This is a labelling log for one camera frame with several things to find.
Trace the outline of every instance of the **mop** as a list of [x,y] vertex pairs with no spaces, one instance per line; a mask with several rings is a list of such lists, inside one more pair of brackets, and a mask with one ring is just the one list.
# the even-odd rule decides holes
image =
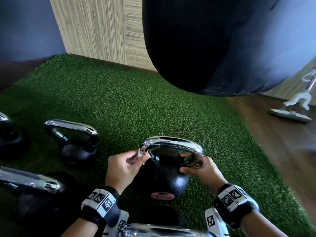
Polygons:
[[307,110],[307,111],[309,110],[308,104],[310,103],[311,98],[312,98],[309,92],[314,87],[314,85],[316,83],[316,69],[313,69],[307,75],[305,75],[302,78],[302,81],[308,82],[308,85],[305,88],[305,90],[295,94],[292,97],[292,99],[290,99],[289,101],[284,102],[282,108],[270,109],[270,111],[269,111],[270,114],[275,115],[275,116],[279,116],[279,117],[283,117],[283,118],[287,118],[287,119],[301,121],[304,123],[310,122],[312,120],[307,115],[298,113],[296,111],[292,111],[291,109],[296,103],[299,103],[300,107],[303,110]]

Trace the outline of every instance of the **black heavy bag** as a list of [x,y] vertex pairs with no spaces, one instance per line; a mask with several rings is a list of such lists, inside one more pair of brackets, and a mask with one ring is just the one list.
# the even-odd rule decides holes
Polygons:
[[267,91],[316,55],[316,0],[143,0],[153,65],[202,95]]

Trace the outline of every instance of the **forearm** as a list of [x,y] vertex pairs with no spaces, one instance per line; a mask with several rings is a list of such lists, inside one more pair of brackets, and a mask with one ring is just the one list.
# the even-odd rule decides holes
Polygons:
[[84,219],[77,219],[61,237],[93,237],[98,230],[96,224]]
[[274,226],[262,214],[251,212],[241,220],[241,230],[247,237],[286,237],[287,235]]

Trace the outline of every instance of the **hand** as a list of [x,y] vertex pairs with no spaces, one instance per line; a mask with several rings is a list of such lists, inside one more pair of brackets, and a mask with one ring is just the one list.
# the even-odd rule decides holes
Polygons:
[[138,150],[131,150],[125,153],[110,156],[107,164],[105,185],[116,189],[116,191],[121,195],[125,188],[132,183],[142,164],[150,158],[150,155],[146,154],[140,156],[132,165],[126,162],[128,159],[135,157],[137,154]]
[[[191,154],[181,154],[182,157],[187,157]],[[214,161],[207,156],[203,156],[201,168],[181,167],[180,172],[183,174],[196,176],[200,182],[209,187],[215,195],[218,195],[219,189],[227,184],[228,181],[224,178]]]

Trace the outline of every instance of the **brown floor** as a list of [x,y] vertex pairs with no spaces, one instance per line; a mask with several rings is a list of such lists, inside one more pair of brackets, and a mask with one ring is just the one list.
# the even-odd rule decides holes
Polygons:
[[[45,61],[0,64],[0,91]],[[230,102],[316,226],[316,122],[303,124],[269,115],[268,110],[280,108],[283,101],[267,96],[233,97]],[[316,119],[316,107],[308,115]]]

